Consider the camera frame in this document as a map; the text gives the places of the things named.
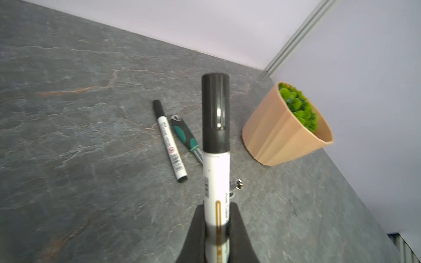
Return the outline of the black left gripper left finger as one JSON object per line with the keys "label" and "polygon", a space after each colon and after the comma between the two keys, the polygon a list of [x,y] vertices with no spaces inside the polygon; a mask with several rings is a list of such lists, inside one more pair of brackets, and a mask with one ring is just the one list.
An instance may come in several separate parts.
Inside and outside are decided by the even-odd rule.
{"label": "black left gripper left finger", "polygon": [[203,205],[196,207],[182,250],[176,263],[205,263],[206,223]]}

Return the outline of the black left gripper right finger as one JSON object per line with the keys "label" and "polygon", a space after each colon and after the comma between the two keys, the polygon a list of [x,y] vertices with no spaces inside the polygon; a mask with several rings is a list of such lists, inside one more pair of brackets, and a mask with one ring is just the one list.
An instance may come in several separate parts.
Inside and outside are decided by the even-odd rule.
{"label": "black left gripper right finger", "polygon": [[259,263],[236,203],[230,203],[229,239],[230,263]]}

